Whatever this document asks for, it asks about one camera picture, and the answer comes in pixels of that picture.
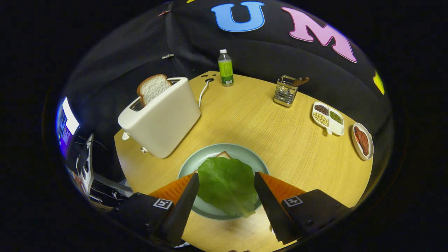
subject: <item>bread slice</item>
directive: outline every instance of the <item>bread slice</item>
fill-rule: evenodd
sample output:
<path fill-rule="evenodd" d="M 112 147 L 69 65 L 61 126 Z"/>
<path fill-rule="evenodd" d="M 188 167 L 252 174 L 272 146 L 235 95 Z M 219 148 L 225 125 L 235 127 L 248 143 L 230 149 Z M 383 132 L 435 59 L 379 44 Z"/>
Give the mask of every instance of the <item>bread slice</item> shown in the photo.
<path fill-rule="evenodd" d="M 171 82 L 167 80 L 166 75 L 156 74 L 142 81 L 137 87 L 137 94 L 140 96 L 140 102 L 146 106 L 154 98 L 171 87 Z"/>
<path fill-rule="evenodd" d="M 220 154 L 216 155 L 216 157 L 225 157 L 227 159 L 231 159 L 231 157 L 229 156 L 229 154 L 227 152 L 221 152 Z"/>

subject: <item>blue letter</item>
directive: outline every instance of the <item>blue letter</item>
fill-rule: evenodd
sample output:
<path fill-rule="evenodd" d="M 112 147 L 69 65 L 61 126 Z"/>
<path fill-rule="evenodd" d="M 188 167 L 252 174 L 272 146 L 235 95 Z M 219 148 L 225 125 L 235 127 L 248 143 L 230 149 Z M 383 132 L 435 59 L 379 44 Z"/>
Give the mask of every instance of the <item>blue letter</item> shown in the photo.
<path fill-rule="evenodd" d="M 237 23 L 233 20 L 232 11 L 230 10 L 234 4 L 221 4 L 211 8 L 216 15 L 216 23 L 222 30 L 240 32 L 256 30 L 264 25 L 264 16 L 260 2 L 242 2 L 241 5 L 246 6 L 249 10 L 250 20 L 245 23 Z"/>

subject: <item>wooden tabletop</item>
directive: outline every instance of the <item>wooden tabletop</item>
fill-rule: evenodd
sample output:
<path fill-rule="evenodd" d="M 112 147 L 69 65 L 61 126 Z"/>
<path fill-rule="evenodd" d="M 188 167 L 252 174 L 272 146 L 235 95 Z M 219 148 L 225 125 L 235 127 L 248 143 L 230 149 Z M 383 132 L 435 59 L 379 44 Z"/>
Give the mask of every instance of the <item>wooden tabletop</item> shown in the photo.
<path fill-rule="evenodd" d="M 235 143 L 257 153 L 272 176 L 305 191 L 320 189 L 347 207 L 363 194 L 372 161 L 363 161 L 351 140 L 354 120 L 343 114 L 345 134 L 327 135 L 312 119 L 317 100 L 297 93 L 292 107 L 274 103 L 275 83 L 234 75 L 234 85 L 223 87 L 219 72 L 209 71 L 190 80 L 196 100 L 209 83 L 201 103 L 201 117 L 173 153 L 164 159 L 140 151 L 133 139 L 115 135 L 123 172 L 134 192 L 149 194 L 177 179 L 185 160 L 216 143 Z M 309 82 L 305 85 L 318 85 Z M 191 211 L 182 237 L 204 251 L 274 251 L 277 242 L 263 207 L 247 219 L 212 220 Z"/>

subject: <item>plate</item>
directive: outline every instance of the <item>plate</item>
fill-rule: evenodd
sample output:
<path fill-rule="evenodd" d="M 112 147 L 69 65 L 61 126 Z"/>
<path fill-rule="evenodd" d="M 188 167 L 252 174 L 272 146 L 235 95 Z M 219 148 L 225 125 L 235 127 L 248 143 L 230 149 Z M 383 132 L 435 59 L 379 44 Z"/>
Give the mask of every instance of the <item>plate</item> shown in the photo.
<path fill-rule="evenodd" d="M 362 152 L 361 145 L 356 140 L 356 136 L 355 136 L 355 127 L 356 126 L 359 128 L 359 130 L 363 131 L 366 134 L 367 140 L 369 141 L 369 154 L 367 156 L 364 155 L 364 153 Z M 355 124 L 353 124 L 351 132 L 352 132 L 353 145 L 355 146 L 355 149 L 358 152 L 358 155 L 365 161 L 371 159 L 373 157 L 373 140 L 372 140 L 372 136 L 370 135 L 369 131 L 361 123 L 356 122 Z"/>
<path fill-rule="evenodd" d="M 316 105 L 322 105 L 323 107 L 325 107 L 327 109 L 327 114 L 324 114 L 324 113 L 316 110 L 316 108 L 315 108 Z M 341 123 L 339 123 L 339 122 L 335 121 L 333 118 L 331 118 L 331 116 L 330 116 L 331 112 L 335 113 L 337 116 L 339 116 L 341 118 Z M 324 125 L 321 122 L 317 121 L 317 119 L 314 117 L 314 113 L 322 115 L 328 121 L 328 124 Z M 344 130 L 344 117 L 338 111 L 331 108 L 330 106 L 316 101 L 313 104 L 313 109 L 311 110 L 311 116 L 319 126 L 327 129 L 327 132 L 329 133 L 329 135 L 331 135 L 331 134 L 344 135 L 344 131 L 345 131 Z"/>
<path fill-rule="evenodd" d="M 184 177 L 194 172 L 207 158 L 217 156 L 224 151 L 226 151 L 232 158 L 237 158 L 241 160 L 241 162 L 248 164 L 252 168 L 252 172 L 254 174 L 258 171 L 269 174 L 266 164 L 253 151 L 237 144 L 218 143 L 204 147 L 193 153 L 182 165 L 177 178 Z M 255 210 L 257 210 L 260 206 L 261 201 L 258 199 L 255 203 Z M 199 215 L 215 220 L 232 220 L 240 218 L 239 216 L 231 216 L 224 213 L 213 205 L 203 201 L 198 196 L 196 196 L 191 210 Z"/>

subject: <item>lettuce leaf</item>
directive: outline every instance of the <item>lettuce leaf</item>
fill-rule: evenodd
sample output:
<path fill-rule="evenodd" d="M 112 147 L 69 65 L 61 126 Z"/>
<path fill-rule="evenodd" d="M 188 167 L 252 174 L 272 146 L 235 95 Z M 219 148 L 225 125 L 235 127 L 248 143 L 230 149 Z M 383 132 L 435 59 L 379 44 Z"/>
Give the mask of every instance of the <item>lettuce leaf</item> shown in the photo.
<path fill-rule="evenodd" d="M 209 157 L 198 168 L 198 196 L 232 216 L 247 218 L 258 200 L 252 168 L 239 159 Z"/>

